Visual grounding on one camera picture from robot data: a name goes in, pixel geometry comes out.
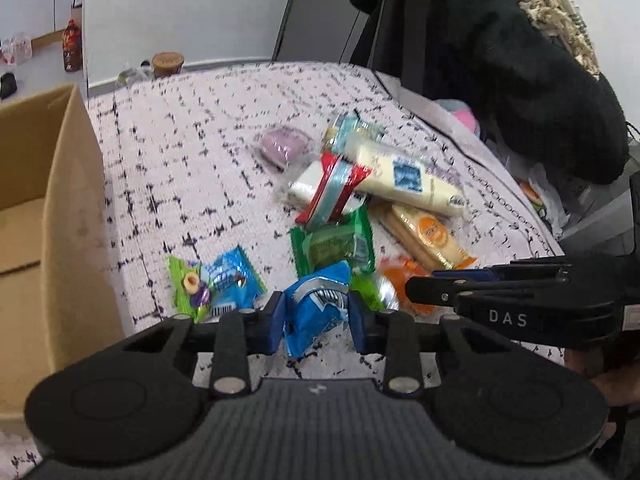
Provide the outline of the person right hand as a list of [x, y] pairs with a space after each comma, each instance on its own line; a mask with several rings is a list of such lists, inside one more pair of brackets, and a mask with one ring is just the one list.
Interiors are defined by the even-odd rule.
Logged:
[[639, 402], [639, 362], [606, 372], [601, 349], [566, 349], [564, 363], [570, 370], [589, 378], [604, 394], [611, 408]]

